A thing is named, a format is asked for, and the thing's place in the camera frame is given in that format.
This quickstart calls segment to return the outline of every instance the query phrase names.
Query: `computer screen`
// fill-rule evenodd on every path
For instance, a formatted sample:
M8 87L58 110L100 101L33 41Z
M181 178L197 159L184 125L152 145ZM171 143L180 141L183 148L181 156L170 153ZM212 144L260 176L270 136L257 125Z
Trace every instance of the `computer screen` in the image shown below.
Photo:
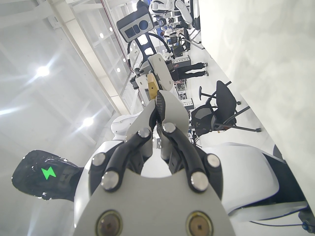
M157 20L157 22L158 22L158 25L159 25L160 27L163 27L163 26L164 26L164 22L163 22L162 20Z

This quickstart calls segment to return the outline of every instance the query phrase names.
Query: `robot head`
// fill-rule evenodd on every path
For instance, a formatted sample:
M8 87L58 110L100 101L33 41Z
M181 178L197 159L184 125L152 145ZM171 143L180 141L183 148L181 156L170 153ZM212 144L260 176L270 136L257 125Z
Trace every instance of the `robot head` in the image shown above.
M152 0L149 5L149 12L153 15L163 15L166 9L166 0Z

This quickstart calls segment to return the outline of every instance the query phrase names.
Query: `chair armrest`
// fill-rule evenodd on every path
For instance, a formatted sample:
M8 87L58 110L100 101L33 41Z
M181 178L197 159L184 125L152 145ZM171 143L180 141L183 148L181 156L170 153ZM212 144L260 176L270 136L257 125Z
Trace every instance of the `chair armrest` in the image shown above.
M200 86L199 87L199 100L201 101L201 89L202 89L202 87Z

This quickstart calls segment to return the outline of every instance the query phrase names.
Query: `black cable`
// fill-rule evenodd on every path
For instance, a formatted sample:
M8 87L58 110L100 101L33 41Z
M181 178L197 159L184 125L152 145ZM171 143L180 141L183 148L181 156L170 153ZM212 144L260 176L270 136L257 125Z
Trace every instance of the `black cable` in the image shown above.
M129 67L129 69L132 71L132 72L134 72L133 71L133 69L132 69L132 67L131 67L131 62L130 62L130 56L129 56L129 54L130 54L130 45L131 45L131 43L132 43L133 41L129 41L128 42L128 46L127 46L127 56L128 56L128 59L127 59L127 65L128 65L128 67Z
M149 35L149 36L152 36L152 37L155 37L155 38L159 39L160 41L162 41L163 44L164 44L164 46L165 46L165 48L166 48L166 50L167 50L167 52L168 52L168 53L172 53L171 50L170 50L170 48L169 48L169 46L168 46L168 45L166 44L166 42L164 41L164 39L162 39L159 35L156 35L156 34L150 33L150 32L148 32L148 35Z
M270 226L270 227L288 227L288 226L302 226L302 225L304 225L304 224L272 225L272 224L258 223L258 222L255 222L255 221L250 221L250 222L254 223L254 224L263 225L263 226Z

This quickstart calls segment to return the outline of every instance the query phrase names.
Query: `metal bolt head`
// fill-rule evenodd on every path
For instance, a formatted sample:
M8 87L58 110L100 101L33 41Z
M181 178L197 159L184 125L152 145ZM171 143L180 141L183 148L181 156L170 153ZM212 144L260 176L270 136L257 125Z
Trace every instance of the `metal bolt head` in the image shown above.
M101 186L105 190L111 190L117 186L119 182L119 175L115 171L105 172L104 176L102 176Z
M175 131L176 127L173 123L171 122L168 122L168 123L165 123L163 125L163 130L166 132L166 133L173 133Z
M116 211L107 211L96 224L97 236L118 236L122 231L122 220Z
M191 175L190 181L192 186L198 191L206 191L209 185L208 178L203 172L195 172Z
M105 158L106 158L105 153L103 153L103 152L97 153L92 158L92 164L94 166L100 166L100 165L102 165L104 163Z
M209 217L199 211L188 217L186 227L189 236L211 236L213 233Z
M143 128L143 129L138 131L138 135L141 138L147 138L150 136L150 130L148 128Z
M219 167L220 159L214 154L208 154L207 161L211 167Z

